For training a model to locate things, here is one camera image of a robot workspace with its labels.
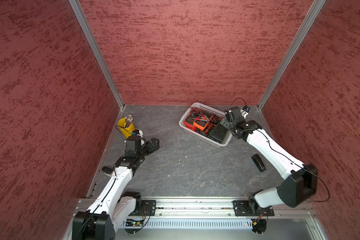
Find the dark green multimeter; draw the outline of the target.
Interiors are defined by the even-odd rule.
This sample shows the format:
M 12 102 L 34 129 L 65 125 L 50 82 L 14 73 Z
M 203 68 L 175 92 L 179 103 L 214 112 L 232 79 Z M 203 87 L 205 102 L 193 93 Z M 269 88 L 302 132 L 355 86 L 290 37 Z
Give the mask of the dark green multimeter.
M 231 139 L 231 131 L 227 129 L 225 126 L 218 124 L 211 132 L 209 138 L 218 143 L 218 144 L 226 144 Z

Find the orange multimeter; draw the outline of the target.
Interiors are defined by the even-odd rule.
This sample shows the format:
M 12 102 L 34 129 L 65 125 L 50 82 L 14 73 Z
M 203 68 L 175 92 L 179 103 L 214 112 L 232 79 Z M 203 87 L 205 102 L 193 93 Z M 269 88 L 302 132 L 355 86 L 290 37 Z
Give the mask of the orange multimeter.
M 201 132 L 203 131 L 209 131 L 213 128 L 213 123 L 211 121 L 207 121 L 204 119 L 195 119 L 193 122 L 193 126 L 199 129 Z

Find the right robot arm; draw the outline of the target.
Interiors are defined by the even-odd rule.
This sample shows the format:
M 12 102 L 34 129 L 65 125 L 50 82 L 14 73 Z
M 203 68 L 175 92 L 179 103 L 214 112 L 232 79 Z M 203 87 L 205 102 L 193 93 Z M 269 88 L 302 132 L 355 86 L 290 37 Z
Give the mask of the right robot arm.
M 242 139 L 257 149 L 278 171 L 284 181 L 275 188 L 261 190 L 249 197 L 253 210 L 273 205 L 287 205 L 291 208 L 314 196 L 318 188 L 318 169 L 305 165 L 278 145 L 255 121 L 246 121 L 243 116 L 231 113 L 223 118 L 223 126 L 233 136 Z

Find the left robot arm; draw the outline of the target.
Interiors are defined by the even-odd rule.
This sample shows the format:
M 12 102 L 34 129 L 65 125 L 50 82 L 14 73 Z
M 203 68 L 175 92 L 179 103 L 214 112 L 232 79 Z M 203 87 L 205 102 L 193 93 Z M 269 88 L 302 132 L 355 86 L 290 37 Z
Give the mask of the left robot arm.
M 139 135 L 126 140 L 125 153 L 112 168 L 104 168 L 111 178 L 100 195 L 85 212 L 78 212 L 73 219 L 73 240 L 114 240 L 118 229 L 126 224 L 135 225 L 128 216 L 142 217 L 139 223 L 144 227 L 155 214 L 155 201 L 143 203 L 138 192 L 126 192 L 125 188 L 135 175 L 145 157 L 160 148 L 160 141 L 152 138 L 146 141 Z

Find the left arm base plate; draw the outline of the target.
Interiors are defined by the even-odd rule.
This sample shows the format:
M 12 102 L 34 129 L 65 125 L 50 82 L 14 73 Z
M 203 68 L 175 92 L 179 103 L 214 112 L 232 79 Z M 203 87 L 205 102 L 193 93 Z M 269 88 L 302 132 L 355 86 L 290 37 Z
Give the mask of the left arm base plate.
M 156 200 L 142 200 L 141 204 L 138 205 L 136 211 L 133 213 L 133 216 L 154 216 L 156 213 L 156 207 Z

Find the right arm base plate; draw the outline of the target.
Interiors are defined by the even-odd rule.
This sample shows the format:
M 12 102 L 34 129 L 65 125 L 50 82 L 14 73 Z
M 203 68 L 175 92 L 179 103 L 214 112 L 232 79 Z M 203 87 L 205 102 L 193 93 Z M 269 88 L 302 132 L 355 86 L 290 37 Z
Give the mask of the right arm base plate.
M 254 201 L 232 201 L 236 217 L 273 217 L 275 215 L 272 207 L 261 208 Z

